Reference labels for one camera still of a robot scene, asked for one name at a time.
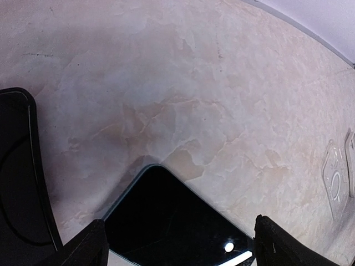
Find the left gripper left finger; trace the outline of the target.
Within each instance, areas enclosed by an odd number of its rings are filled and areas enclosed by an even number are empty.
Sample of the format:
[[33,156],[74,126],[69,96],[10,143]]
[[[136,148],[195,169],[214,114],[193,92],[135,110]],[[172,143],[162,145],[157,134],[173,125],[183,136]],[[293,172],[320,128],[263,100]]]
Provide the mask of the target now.
[[95,219],[64,247],[38,265],[102,265],[108,264],[109,244],[102,219]]

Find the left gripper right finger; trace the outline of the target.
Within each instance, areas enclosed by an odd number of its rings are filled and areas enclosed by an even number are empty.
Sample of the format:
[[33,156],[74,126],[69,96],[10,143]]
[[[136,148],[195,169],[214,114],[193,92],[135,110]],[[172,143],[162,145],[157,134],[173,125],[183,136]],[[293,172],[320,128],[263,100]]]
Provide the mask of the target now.
[[336,265],[303,245],[268,216],[258,215],[254,230],[253,254],[257,265]]

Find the black phone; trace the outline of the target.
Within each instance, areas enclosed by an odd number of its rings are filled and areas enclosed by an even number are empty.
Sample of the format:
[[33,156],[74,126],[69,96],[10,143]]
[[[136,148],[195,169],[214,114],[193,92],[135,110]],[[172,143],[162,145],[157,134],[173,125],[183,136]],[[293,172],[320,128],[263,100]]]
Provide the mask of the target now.
[[63,247],[45,184],[36,102],[1,90],[1,265],[35,265]]
[[134,265],[251,265],[252,238],[162,165],[146,166],[104,216],[109,249]]

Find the clear phone case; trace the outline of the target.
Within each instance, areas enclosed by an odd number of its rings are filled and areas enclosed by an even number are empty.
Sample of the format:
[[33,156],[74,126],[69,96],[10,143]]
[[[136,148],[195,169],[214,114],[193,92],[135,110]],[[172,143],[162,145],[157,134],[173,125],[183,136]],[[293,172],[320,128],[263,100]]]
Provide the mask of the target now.
[[334,140],[330,139],[326,148],[321,174],[332,217],[335,221],[340,220],[343,216],[349,198],[346,166],[341,149]]

